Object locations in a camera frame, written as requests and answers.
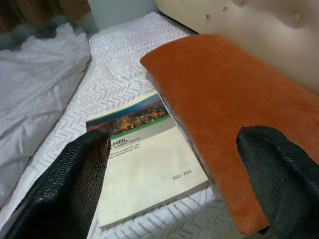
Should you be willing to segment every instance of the brown curtain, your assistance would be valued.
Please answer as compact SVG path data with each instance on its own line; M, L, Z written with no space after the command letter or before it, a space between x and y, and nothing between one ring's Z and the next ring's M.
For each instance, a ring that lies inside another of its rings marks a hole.
M59 15L73 23L90 10L87 0L0 0L0 32L11 31L21 23L46 25Z

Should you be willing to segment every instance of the orange cushion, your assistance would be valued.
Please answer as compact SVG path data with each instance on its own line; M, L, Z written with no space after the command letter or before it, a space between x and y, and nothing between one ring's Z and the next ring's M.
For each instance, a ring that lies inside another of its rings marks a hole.
M319 163L319 98L216 35L194 35L150 52L141 63L195 141L244 234L268 225L237 153L248 125L283 132Z

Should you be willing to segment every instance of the mattress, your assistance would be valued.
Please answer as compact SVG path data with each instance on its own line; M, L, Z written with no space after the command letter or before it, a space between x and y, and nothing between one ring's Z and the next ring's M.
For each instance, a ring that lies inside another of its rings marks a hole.
M118 107L154 88L151 77L139 63L140 58L167 42L190 34L177 23L150 13L90 38L92 61L86 75L1 210L0 227L65 145L86 132L85 118ZM233 229L233 220L212 184L112 228L99 228L95 215L88 238L216 239Z

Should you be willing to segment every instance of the tufted headboard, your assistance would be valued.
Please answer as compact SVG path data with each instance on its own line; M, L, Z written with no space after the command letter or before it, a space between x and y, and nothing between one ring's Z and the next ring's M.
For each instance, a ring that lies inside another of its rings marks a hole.
M319 0L156 0L169 17L217 33L319 94Z

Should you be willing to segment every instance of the book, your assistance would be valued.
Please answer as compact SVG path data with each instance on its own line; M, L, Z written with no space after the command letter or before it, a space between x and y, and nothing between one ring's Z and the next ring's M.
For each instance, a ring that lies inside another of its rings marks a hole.
M208 178L156 91L86 120L111 133L98 204L100 227L176 199Z

